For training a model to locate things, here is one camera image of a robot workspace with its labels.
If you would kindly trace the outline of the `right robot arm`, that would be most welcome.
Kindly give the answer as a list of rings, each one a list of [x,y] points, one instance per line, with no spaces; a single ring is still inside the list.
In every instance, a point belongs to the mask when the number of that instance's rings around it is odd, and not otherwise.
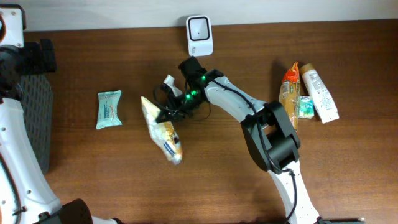
[[[241,125],[252,160],[274,181],[284,204],[285,222],[324,223],[302,179],[300,140],[282,104],[249,96],[221,71],[203,68],[195,57],[178,68],[185,78],[184,91],[174,86],[173,77],[154,88],[166,95],[166,102],[159,105],[157,121],[183,120],[204,102],[220,107]]]

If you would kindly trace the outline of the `white tube with gold cap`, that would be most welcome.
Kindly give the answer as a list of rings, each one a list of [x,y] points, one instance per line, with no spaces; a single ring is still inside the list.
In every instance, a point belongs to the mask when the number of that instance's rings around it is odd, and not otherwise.
[[[311,63],[300,69],[305,87],[313,99],[313,105],[323,124],[339,119],[338,109],[332,95]]]

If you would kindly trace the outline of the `small teal gum box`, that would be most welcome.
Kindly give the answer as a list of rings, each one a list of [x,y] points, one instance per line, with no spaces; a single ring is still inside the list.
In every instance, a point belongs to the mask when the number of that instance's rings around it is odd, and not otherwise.
[[[298,117],[312,119],[315,116],[313,99],[310,96],[300,96]]]

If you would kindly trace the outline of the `mint green wipes pack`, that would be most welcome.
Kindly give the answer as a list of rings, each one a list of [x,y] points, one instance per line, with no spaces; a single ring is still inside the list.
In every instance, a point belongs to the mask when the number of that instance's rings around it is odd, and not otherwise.
[[[121,90],[98,93],[98,119],[96,129],[103,129],[112,126],[121,126],[118,118],[118,103],[121,97]]]

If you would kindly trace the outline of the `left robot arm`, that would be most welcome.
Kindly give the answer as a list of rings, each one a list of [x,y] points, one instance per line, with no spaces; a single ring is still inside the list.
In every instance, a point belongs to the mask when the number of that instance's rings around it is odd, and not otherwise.
[[[30,143],[20,86],[25,75],[55,72],[49,39],[25,42],[25,11],[1,5],[1,223],[118,224],[93,216],[82,199],[61,204],[48,185]]]

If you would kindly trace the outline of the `orange spaghetti packet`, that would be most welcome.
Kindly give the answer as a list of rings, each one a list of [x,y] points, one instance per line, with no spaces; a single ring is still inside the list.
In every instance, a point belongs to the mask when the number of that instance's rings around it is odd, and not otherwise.
[[[298,109],[300,98],[299,62],[295,62],[285,73],[279,93],[279,102],[284,107],[295,131],[298,130]]]

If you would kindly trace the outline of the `beige snack bag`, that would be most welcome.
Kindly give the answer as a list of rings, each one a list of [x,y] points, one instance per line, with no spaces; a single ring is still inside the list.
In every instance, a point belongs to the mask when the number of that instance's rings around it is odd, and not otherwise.
[[[173,124],[170,121],[161,123],[156,121],[161,109],[144,96],[141,97],[141,106],[150,138],[161,148],[170,162],[175,165],[180,164],[183,159],[183,150]]]

